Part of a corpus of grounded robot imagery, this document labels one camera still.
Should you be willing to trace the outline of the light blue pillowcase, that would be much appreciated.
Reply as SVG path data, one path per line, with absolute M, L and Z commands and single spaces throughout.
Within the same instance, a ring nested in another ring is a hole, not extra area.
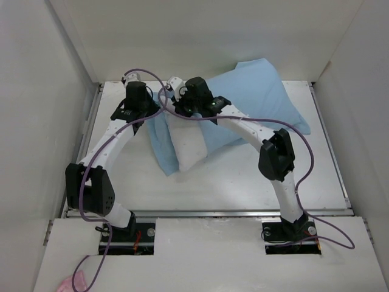
M 214 96 L 230 100 L 249 117 L 265 119 L 264 126 L 279 130 L 279 121 L 295 127 L 304 135 L 311 129 L 304 117 L 291 102 L 277 70 L 264 58 L 237 63 L 235 69 L 207 80 Z M 168 131 L 164 112 L 147 120 L 151 145 L 164 174 L 179 171 L 179 163 Z M 225 145 L 242 145 L 245 140 L 234 132 L 211 121 L 198 121 L 208 155 Z

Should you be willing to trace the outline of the white pillow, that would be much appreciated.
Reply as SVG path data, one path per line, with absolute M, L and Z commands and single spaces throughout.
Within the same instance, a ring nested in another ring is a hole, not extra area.
M 171 141 L 179 163 L 179 171 L 186 172 L 207 157 L 208 151 L 200 124 L 170 113 L 165 114 Z

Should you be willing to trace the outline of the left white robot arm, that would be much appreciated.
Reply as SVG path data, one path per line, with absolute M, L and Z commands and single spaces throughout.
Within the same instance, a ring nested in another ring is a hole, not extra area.
M 111 115 L 106 131 L 79 163 L 66 167 L 65 179 L 69 208 L 98 215 L 127 242 L 136 235 L 136 216 L 116 201 L 109 173 L 124 146 L 160 107 L 137 71 L 126 73 L 122 83 L 125 98 Z

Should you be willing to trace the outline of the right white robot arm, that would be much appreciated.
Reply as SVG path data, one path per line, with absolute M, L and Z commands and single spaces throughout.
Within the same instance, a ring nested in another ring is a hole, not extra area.
M 274 131 L 252 120 L 227 98 L 214 96 L 201 77 L 187 82 L 171 77 L 167 88 L 173 95 L 171 100 L 175 113 L 185 117 L 199 114 L 238 134 L 259 153 L 258 168 L 274 188 L 285 240 L 301 240 L 308 216 L 295 193 L 295 153 L 289 132 L 284 128 Z

